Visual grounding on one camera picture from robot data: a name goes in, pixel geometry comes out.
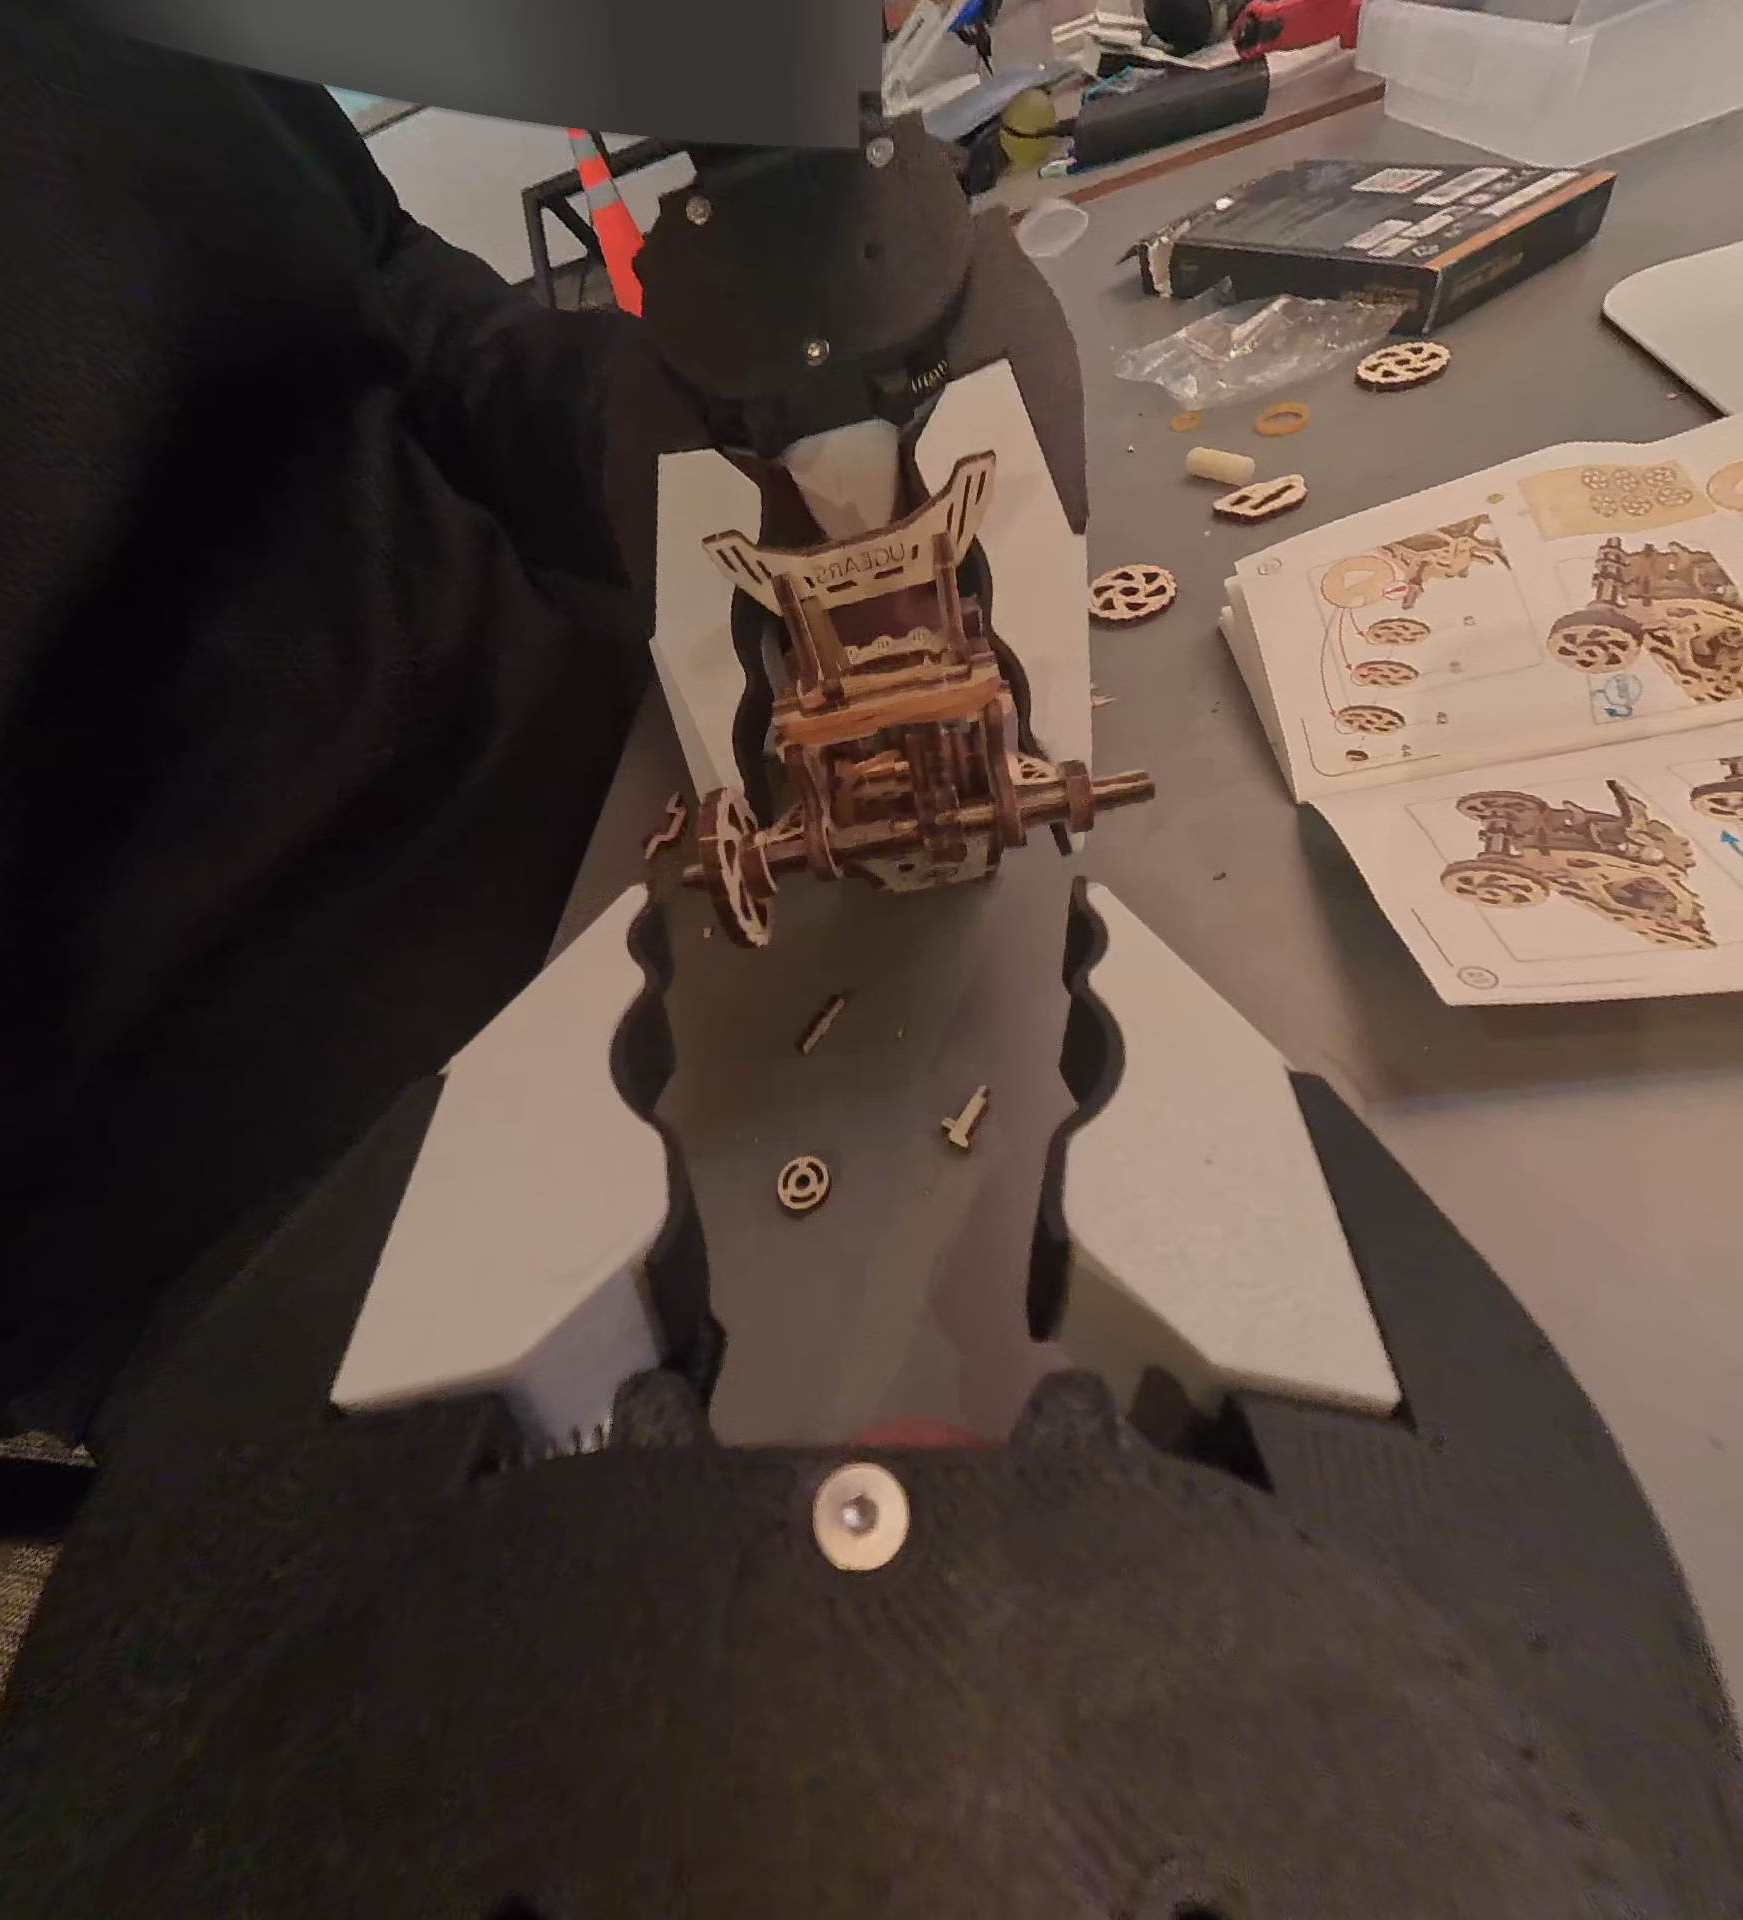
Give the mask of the person's left forearm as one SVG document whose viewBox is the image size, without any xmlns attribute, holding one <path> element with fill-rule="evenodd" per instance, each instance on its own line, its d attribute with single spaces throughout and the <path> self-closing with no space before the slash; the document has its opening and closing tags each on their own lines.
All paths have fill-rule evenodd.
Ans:
<svg viewBox="0 0 1743 1920">
<path fill-rule="evenodd" d="M 453 491 L 534 570 L 648 596 L 657 456 L 628 413 L 643 325 L 563 312 L 416 221 L 372 181 L 368 230 L 403 415 Z"/>
</svg>

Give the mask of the black cylinder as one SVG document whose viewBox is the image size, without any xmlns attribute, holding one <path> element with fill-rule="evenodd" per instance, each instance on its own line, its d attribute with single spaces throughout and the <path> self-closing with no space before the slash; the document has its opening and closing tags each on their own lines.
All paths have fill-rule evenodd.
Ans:
<svg viewBox="0 0 1743 1920">
<path fill-rule="evenodd" d="M 1085 87 L 1073 114 L 1072 168 L 1095 168 L 1261 117 L 1266 61 L 1216 66 L 1128 64 Z"/>
</svg>

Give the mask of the wooden buggy model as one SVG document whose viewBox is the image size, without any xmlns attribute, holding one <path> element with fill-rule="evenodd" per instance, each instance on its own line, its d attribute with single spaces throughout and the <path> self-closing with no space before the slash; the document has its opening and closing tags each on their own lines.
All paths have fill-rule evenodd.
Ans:
<svg viewBox="0 0 1743 1920">
<path fill-rule="evenodd" d="M 1083 833 L 1152 799 L 1146 770 L 1025 752 L 1000 643 L 959 578 L 995 473 L 994 451 L 966 454 L 911 512 L 847 540 L 707 540 L 784 638 L 764 744 L 788 806 L 757 824 L 777 892 L 795 871 L 890 893 L 982 879 L 1034 830 Z"/>
</svg>

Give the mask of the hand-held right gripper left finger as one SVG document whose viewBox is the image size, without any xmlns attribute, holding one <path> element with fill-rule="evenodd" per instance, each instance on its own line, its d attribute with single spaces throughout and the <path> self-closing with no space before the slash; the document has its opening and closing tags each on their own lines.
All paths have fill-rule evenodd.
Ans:
<svg viewBox="0 0 1743 1920">
<path fill-rule="evenodd" d="M 626 887 L 448 1064 L 330 1386 L 343 1414 L 498 1396 L 551 1452 L 617 1386 L 721 1365 L 705 1234 L 659 1101 L 667 918 Z"/>
</svg>

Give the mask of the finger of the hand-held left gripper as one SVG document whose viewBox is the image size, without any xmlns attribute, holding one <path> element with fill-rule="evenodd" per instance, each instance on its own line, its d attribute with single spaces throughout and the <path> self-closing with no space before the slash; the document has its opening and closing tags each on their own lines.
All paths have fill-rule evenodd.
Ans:
<svg viewBox="0 0 1743 1920">
<path fill-rule="evenodd" d="M 653 660 L 690 776 L 689 794 L 717 787 L 768 797 L 760 742 L 740 739 L 746 667 L 732 632 L 744 601 L 707 550 L 727 533 L 757 540 L 760 490 L 723 451 L 705 448 L 659 460 L 654 507 Z"/>
<path fill-rule="evenodd" d="M 1068 523 L 1009 368 L 951 379 L 893 469 L 892 507 L 906 516 L 937 491 L 956 460 L 994 451 L 997 473 L 980 526 L 989 629 L 1025 680 L 1015 699 L 1025 752 L 1093 759 L 1085 540 Z"/>
</svg>

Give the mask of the black cardboard box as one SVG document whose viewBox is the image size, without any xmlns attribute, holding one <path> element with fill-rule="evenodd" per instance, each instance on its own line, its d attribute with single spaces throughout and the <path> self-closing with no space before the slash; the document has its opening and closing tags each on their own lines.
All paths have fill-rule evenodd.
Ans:
<svg viewBox="0 0 1743 1920">
<path fill-rule="evenodd" d="M 1146 292 L 1403 305 L 1429 336 L 1562 262 L 1602 226 L 1608 168 L 1308 158 L 1256 177 L 1126 251 Z"/>
</svg>

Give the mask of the red tool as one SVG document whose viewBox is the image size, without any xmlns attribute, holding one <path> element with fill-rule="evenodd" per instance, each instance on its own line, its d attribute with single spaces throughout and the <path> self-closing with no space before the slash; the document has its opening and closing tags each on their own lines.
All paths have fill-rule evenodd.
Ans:
<svg viewBox="0 0 1743 1920">
<path fill-rule="evenodd" d="M 1231 42 L 1240 61 L 1266 61 L 1312 46 L 1353 50 L 1360 12 L 1359 0 L 1245 1 L 1231 21 Z"/>
</svg>

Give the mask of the translucent plastic container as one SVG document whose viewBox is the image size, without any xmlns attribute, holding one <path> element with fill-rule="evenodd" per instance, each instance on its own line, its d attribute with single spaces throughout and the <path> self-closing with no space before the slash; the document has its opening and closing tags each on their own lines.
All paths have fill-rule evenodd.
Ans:
<svg viewBox="0 0 1743 1920">
<path fill-rule="evenodd" d="M 1580 165 L 1743 109 L 1743 1 L 1364 1 L 1355 61 L 1412 128 Z"/>
</svg>

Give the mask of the paper instruction booklet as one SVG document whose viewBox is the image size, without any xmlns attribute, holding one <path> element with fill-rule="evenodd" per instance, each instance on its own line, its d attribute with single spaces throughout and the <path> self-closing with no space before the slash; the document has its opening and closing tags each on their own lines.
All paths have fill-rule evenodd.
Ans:
<svg viewBox="0 0 1743 1920">
<path fill-rule="evenodd" d="M 1221 626 L 1445 1003 L 1743 992 L 1743 413 L 1279 540 Z"/>
</svg>

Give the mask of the clear plastic bag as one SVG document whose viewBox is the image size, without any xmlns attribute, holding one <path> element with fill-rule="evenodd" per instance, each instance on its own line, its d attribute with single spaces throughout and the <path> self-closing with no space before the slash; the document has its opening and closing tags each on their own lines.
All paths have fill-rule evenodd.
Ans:
<svg viewBox="0 0 1743 1920">
<path fill-rule="evenodd" d="M 1126 350 L 1113 375 L 1154 386 L 1183 412 L 1214 412 L 1245 399 L 1284 396 L 1382 343 L 1412 317 L 1403 296 L 1270 296 L 1212 305 L 1194 301 L 1189 324 Z"/>
</svg>

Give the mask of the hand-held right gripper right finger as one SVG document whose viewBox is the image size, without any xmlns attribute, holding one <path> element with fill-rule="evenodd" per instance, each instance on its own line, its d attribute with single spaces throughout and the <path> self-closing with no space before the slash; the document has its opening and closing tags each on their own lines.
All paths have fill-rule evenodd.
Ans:
<svg viewBox="0 0 1743 1920">
<path fill-rule="evenodd" d="M 1072 885 L 1028 1333 L 1200 1412 L 1236 1392 L 1386 1419 L 1403 1403 L 1283 1052 L 1109 887 Z"/>
</svg>

